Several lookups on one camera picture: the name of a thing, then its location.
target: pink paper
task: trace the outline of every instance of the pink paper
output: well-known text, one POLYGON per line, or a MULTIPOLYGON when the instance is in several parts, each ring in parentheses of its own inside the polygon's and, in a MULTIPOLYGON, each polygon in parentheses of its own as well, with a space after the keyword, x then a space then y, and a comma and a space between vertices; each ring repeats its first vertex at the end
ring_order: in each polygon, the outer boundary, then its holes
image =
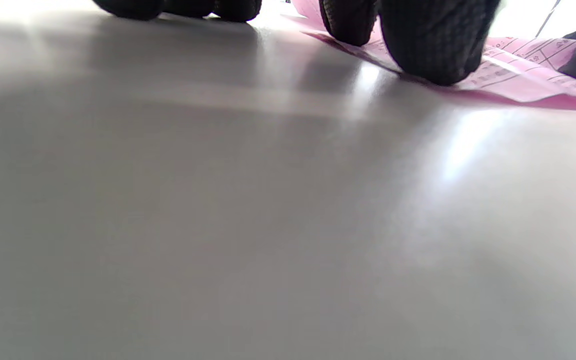
MULTIPOLYGON (((334 41, 356 57, 402 73, 386 49, 378 19, 370 41, 356 47, 328 34, 318 0, 292 0, 292 4, 308 19, 300 22, 305 34, 334 41)), ((554 96, 576 103, 576 79, 556 70, 570 61, 575 49, 576 40, 572 39, 488 38, 481 66, 450 89, 489 93, 519 103, 535 103, 554 96)))

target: gray floor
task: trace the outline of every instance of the gray floor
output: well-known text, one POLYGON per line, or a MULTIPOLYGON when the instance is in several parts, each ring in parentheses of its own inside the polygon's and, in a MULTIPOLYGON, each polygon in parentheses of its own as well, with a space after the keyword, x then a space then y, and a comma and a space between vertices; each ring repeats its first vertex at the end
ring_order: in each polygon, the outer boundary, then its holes
POLYGON ((0 360, 110 359, 576 360, 576 112, 284 30, 0 21, 0 360))

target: pink printed paper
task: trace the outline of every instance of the pink printed paper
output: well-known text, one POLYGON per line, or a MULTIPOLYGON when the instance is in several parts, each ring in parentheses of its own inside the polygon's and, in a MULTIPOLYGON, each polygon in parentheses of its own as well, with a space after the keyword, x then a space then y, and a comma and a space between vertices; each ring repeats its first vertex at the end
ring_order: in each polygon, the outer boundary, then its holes
MULTIPOLYGON (((386 49, 378 19, 370 41, 356 47, 336 41, 326 32, 318 0, 292 3, 308 19, 302 22, 305 34, 335 42, 356 57, 402 73, 386 49)), ((575 49, 576 40, 572 39, 488 38, 481 66, 450 89, 484 92, 518 103, 536 103, 554 96, 576 103, 576 79, 556 70, 570 61, 575 49)))

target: smooth gray surface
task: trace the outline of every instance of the smooth gray surface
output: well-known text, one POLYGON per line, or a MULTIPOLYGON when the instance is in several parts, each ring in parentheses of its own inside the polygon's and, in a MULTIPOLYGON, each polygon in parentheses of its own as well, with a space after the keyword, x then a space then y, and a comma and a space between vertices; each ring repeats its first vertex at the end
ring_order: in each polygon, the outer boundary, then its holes
POLYGON ((0 21, 0 360, 576 360, 576 112, 306 35, 0 21))

